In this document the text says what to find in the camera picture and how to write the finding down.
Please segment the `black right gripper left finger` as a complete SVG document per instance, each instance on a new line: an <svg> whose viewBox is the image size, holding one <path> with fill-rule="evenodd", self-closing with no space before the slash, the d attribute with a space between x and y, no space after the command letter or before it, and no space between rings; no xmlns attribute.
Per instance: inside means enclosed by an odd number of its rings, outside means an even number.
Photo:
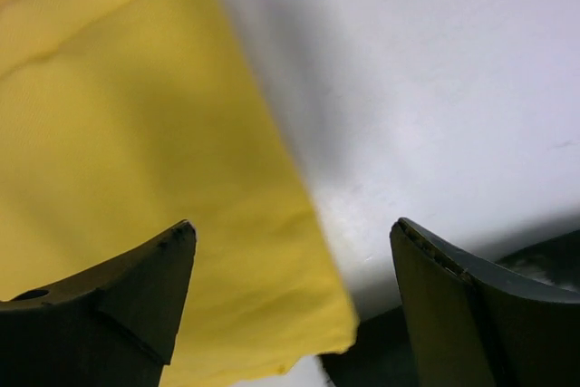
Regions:
<svg viewBox="0 0 580 387"><path fill-rule="evenodd" d="M196 252L183 220L146 243L1 304L4 386L157 386Z"/></svg>

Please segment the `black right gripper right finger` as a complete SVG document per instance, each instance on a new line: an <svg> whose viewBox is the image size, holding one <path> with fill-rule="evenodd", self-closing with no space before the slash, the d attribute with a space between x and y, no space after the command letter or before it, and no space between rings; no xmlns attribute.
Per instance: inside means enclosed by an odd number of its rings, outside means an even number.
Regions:
<svg viewBox="0 0 580 387"><path fill-rule="evenodd" d="M390 234L422 386L576 386L579 294L400 218Z"/></svg>

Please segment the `black white patterned jeans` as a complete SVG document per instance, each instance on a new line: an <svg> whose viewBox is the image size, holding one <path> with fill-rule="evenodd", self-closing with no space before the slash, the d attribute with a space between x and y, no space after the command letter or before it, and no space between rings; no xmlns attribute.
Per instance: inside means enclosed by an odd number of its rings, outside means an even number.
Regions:
<svg viewBox="0 0 580 387"><path fill-rule="evenodd" d="M556 287L579 290L579 232L522 248L498 263L520 275ZM320 356L328 386L411 387L420 384L402 307L359 325L354 346L344 354Z"/></svg>

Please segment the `yellow shirt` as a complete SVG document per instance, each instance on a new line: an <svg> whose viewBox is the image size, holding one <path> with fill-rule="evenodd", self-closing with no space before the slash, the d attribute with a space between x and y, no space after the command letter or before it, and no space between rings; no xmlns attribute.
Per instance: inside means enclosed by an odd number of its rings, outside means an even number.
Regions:
<svg viewBox="0 0 580 387"><path fill-rule="evenodd" d="M218 0L1 0L1 293L186 220L165 386L342 353L358 318Z"/></svg>

